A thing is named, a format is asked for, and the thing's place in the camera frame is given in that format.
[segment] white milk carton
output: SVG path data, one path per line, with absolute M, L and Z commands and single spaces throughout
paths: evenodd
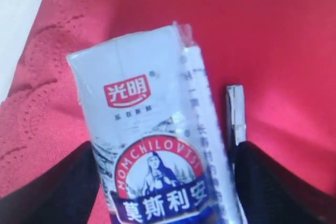
M 68 61 L 113 224 L 241 223 L 201 51 L 178 26 Z

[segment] red fabric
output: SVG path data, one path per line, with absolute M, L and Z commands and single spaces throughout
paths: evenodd
M 43 0 L 0 107 L 0 197 L 89 138 L 66 54 L 173 20 L 194 28 L 220 119 L 242 83 L 248 138 L 336 196 L 335 17 L 334 0 Z M 108 222 L 100 193 L 89 223 Z

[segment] white surface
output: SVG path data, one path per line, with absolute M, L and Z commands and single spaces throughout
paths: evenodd
M 7 97 L 41 0 L 0 0 L 0 102 Z

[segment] circular emblem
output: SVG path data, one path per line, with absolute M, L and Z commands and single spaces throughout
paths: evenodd
M 118 159 L 115 184 L 120 198 L 138 198 L 190 183 L 204 175 L 197 152 L 168 135 L 142 138 Z

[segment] woman illustration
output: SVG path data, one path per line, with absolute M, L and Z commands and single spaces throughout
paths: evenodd
M 156 152 L 149 153 L 147 159 L 149 172 L 144 179 L 142 195 L 148 195 L 157 190 L 165 190 L 179 184 L 173 171 L 166 167 Z

